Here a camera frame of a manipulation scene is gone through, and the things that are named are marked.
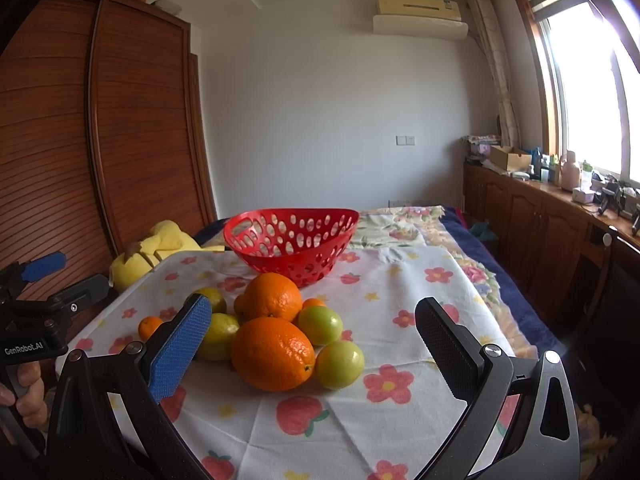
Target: curtain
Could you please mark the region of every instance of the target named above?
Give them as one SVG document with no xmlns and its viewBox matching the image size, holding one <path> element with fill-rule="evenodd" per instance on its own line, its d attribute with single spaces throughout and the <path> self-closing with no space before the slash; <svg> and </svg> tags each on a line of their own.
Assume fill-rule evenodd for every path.
<svg viewBox="0 0 640 480">
<path fill-rule="evenodd" d="M 511 102 L 511 75 L 504 40 L 491 0 L 467 0 L 478 28 L 480 44 L 489 62 L 498 97 L 498 113 L 503 146 L 520 148 L 520 129 Z"/>
</svg>

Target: yellow plush toy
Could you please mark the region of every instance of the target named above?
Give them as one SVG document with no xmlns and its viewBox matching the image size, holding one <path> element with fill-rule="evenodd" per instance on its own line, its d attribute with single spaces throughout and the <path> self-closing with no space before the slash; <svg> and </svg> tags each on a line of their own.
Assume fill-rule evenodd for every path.
<svg viewBox="0 0 640 480">
<path fill-rule="evenodd" d="M 129 244 L 109 267 L 109 277 L 120 293 L 166 257 L 178 251 L 224 251 L 224 246 L 201 248 L 178 224 L 164 220 L 151 228 L 151 236 Z"/>
</svg>

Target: wardrobe door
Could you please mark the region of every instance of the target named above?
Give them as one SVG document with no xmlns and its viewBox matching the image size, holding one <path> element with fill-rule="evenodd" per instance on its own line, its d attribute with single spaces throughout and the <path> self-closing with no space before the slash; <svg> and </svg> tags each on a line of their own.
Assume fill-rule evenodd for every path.
<svg viewBox="0 0 640 480">
<path fill-rule="evenodd" d="M 42 0 L 0 56 L 0 267 L 63 251 L 46 298 L 112 259 L 92 181 L 86 67 L 97 4 Z"/>
<path fill-rule="evenodd" d="M 208 224 L 191 136 L 186 27 L 106 0 L 98 13 L 92 137 L 118 250 L 161 220 L 191 235 Z"/>
</svg>

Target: open box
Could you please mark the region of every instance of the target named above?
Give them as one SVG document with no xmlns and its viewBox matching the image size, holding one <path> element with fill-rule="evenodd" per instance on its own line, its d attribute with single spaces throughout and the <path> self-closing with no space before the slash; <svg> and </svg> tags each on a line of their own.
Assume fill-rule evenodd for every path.
<svg viewBox="0 0 640 480">
<path fill-rule="evenodd" d="M 527 171 L 531 155 L 513 146 L 492 146 L 489 160 L 506 171 Z"/>
</svg>

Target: green fruit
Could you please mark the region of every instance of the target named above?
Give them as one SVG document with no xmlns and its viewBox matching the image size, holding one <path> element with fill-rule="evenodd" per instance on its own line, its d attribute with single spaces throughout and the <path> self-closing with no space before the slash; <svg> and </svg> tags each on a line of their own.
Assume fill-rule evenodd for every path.
<svg viewBox="0 0 640 480">
<path fill-rule="evenodd" d="M 351 341 L 335 341 L 316 357 L 318 382 L 330 390 L 340 390 L 353 383 L 364 370 L 362 350 Z"/>
<path fill-rule="evenodd" d="M 211 303 L 211 311 L 226 314 L 226 301 L 214 286 L 203 286 L 198 290 L 194 290 L 195 294 L 202 294 Z"/>
<path fill-rule="evenodd" d="M 231 356 L 231 341 L 240 328 L 238 320 L 229 314 L 211 314 L 211 323 L 197 355 L 208 361 L 222 361 Z"/>
<path fill-rule="evenodd" d="M 326 345 L 342 334 L 342 320 L 325 306 L 308 306 L 298 314 L 298 327 L 312 345 Z"/>
</svg>

